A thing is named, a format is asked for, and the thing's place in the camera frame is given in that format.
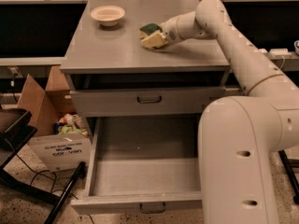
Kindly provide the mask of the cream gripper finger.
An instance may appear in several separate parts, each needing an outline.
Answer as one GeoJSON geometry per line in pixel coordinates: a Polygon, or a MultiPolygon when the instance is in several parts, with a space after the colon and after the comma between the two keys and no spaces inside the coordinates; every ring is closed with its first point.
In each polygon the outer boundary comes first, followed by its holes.
{"type": "Polygon", "coordinates": [[[141,40],[141,46],[146,49],[159,49],[168,44],[163,33],[156,31],[141,40]]]}

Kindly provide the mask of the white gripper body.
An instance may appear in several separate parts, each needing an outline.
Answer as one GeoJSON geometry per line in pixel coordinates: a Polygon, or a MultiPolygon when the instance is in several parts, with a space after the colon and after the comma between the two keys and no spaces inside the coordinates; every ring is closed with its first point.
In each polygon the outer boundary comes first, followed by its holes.
{"type": "Polygon", "coordinates": [[[166,45],[176,44],[183,41],[180,34],[179,20],[180,16],[176,16],[160,24],[162,28],[162,37],[166,45]]]}

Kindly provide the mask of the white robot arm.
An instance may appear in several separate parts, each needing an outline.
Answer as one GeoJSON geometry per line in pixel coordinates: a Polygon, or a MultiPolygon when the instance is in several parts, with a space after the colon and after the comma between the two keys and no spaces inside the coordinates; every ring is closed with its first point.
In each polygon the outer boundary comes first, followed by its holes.
{"type": "Polygon", "coordinates": [[[212,102],[200,118],[205,224],[279,224],[269,155],[299,144],[297,86],[234,27],[221,0],[202,0],[140,35],[146,49],[216,39],[243,91],[212,102]]]}

